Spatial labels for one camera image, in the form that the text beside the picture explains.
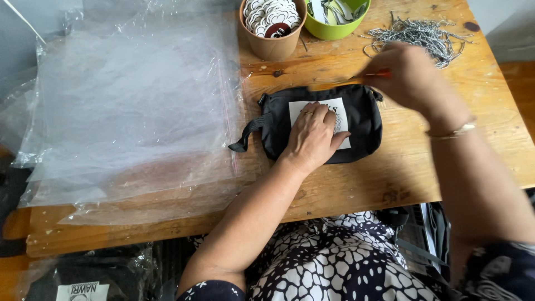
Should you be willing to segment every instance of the black pouch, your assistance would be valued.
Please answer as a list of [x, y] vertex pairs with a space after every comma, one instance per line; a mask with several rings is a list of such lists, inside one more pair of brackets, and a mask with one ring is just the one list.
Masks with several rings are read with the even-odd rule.
[[351, 148], [338, 149], [326, 164], [349, 163], [372, 154], [381, 144], [383, 125], [377, 101], [383, 96], [364, 85], [346, 85], [324, 91], [310, 92], [306, 87], [284, 89], [271, 95], [264, 93], [258, 105], [262, 115], [251, 120], [243, 129], [241, 139], [228, 147], [246, 152], [248, 138], [262, 128], [262, 145], [268, 158], [276, 160], [288, 145], [292, 129], [289, 103], [322, 101], [341, 97], [347, 115]]

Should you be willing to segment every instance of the printed label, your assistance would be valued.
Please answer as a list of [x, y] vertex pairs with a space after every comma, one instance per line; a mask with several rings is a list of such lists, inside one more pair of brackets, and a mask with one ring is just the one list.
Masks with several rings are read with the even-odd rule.
[[99, 281], [60, 285], [56, 301], [106, 301], [109, 287]]
[[[307, 105], [307, 103], [310, 103], [311, 101], [295, 101], [295, 102], [289, 102], [288, 107], [290, 109], [290, 120], [292, 122], [292, 126], [294, 126], [295, 121], [297, 120], [297, 117], [301, 113], [301, 110], [303, 110], [304, 106]], [[344, 132], [347, 131], [347, 115], [346, 115], [346, 108], [343, 106], [342, 98], [335, 98], [335, 99], [329, 99], [329, 100], [322, 100], [319, 103], [326, 104], [329, 107], [329, 110], [333, 111], [336, 114], [336, 124], [334, 126], [334, 133], [338, 132]], [[338, 149], [345, 149], [345, 148], [351, 148], [351, 144], [349, 143], [349, 137], [344, 139], [342, 142], [342, 145]]]

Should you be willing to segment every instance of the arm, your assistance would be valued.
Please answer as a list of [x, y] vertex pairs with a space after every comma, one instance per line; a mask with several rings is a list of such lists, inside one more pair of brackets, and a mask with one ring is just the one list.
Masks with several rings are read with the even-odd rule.
[[[432, 136], [446, 136], [470, 121], [471, 113], [441, 77], [422, 48], [393, 43], [363, 73], [390, 69], [390, 80], [370, 78], [402, 106], [420, 112]], [[452, 223], [452, 279], [474, 247], [499, 240], [535, 243], [535, 215], [498, 155], [472, 130], [454, 139], [431, 140], [442, 204]]]
[[348, 132], [333, 136], [335, 121], [336, 115], [325, 105], [304, 107], [273, 168], [234, 199], [189, 260], [178, 294], [205, 280], [228, 281], [245, 291], [244, 270], [273, 235], [303, 180], [349, 136]]

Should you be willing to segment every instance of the green plastic container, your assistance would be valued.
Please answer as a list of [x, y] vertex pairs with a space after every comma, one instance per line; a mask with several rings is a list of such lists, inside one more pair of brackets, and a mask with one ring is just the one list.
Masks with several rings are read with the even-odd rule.
[[304, 22], [304, 26], [307, 28], [307, 30], [314, 36], [322, 39], [322, 40], [338, 40], [343, 37], [348, 36], [350, 33], [352, 33], [357, 26], [361, 23], [362, 19], [364, 19], [364, 16], [368, 13], [368, 10], [370, 9], [371, 0], [342, 0], [343, 2], [347, 3], [349, 7], [354, 11], [359, 6], [367, 2], [366, 5], [366, 11], [360, 17], [358, 20], [355, 20], [351, 23], [344, 24], [344, 25], [328, 25], [325, 23], [322, 23], [316, 19], [314, 19], [313, 16], [311, 16], [307, 11], [307, 19]]

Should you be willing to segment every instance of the woman's left hand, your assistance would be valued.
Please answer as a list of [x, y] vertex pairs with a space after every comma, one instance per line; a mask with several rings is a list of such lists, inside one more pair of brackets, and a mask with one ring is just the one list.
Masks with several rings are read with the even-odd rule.
[[308, 175], [331, 158], [349, 132], [334, 134], [336, 114], [319, 102], [308, 103], [295, 121], [288, 146], [279, 160]]

